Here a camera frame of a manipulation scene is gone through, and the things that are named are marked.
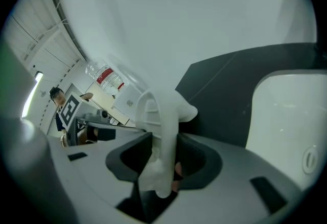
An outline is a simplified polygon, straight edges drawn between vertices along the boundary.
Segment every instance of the translucent plastic object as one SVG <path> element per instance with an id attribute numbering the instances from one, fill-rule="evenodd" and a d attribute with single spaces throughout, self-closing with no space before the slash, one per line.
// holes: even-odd
<path id="1" fill-rule="evenodd" d="M 174 177 L 178 123 L 196 117 L 198 110 L 175 90 L 148 89 L 138 100 L 136 128 L 153 134 L 152 155 L 138 178 L 140 191 L 155 190 L 168 197 Z"/>
<path id="2" fill-rule="evenodd" d="M 85 73 L 89 74 L 109 95 L 116 95 L 124 86 L 123 79 L 102 59 L 89 62 Z"/>

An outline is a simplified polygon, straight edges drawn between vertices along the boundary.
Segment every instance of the black cap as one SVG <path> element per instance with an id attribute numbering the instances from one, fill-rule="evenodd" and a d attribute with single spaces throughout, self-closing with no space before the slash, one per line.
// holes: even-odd
<path id="1" fill-rule="evenodd" d="M 63 92 L 63 91 L 58 87 L 52 87 L 52 89 L 49 91 L 50 98 L 52 101 L 53 101 L 54 96 L 59 92 Z"/>

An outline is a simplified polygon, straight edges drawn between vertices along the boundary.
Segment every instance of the water bottle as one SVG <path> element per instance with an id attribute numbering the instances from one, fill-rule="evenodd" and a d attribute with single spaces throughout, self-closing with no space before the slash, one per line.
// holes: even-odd
<path id="1" fill-rule="evenodd" d="M 124 86 L 123 79 L 102 59 L 90 61 L 85 73 L 89 74 L 109 95 L 115 96 Z"/>

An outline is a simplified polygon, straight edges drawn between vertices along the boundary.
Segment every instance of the ceiling light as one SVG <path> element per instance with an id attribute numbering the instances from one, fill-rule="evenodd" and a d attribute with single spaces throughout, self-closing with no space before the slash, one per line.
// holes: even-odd
<path id="1" fill-rule="evenodd" d="M 25 102 L 25 105 L 24 105 L 24 108 L 23 108 L 22 114 L 21 114 L 22 118 L 26 117 L 27 113 L 29 112 L 29 108 L 30 108 L 30 105 L 31 105 L 33 95 L 35 93 L 35 90 L 36 90 L 42 76 L 43 76 L 43 73 L 41 73 L 41 72 L 36 73 L 36 76 L 35 76 L 36 84 L 35 84 L 34 88 L 32 89 L 29 97 L 27 98 L 27 101 Z"/>

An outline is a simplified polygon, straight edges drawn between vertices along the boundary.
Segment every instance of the man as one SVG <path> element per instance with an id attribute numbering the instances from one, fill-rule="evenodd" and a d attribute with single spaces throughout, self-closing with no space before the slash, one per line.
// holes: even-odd
<path id="1" fill-rule="evenodd" d="M 49 91 L 49 94 L 50 94 L 51 100 L 56 104 L 56 106 L 59 106 L 59 110 L 58 110 L 58 112 L 56 112 L 57 129 L 58 129 L 58 131 L 62 131 L 65 134 L 66 129 L 62 125 L 62 122 L 61 122 L 60 117 L 59 117 L 59 113 L 61 111 L 61 108 L 64 106 L 64 104 L 66 102 L 66 96 L 63 93 L 63 91 L 58 87 L 53 87 Z M 85 99 L 86 101 L 88 101 L 89 99 L 91 99 L 93 97 L 93 94 L 89 92 L 89 93 L 86 93 L 84 95 L 81 95 L 80 97 L 82 99 Z"/>

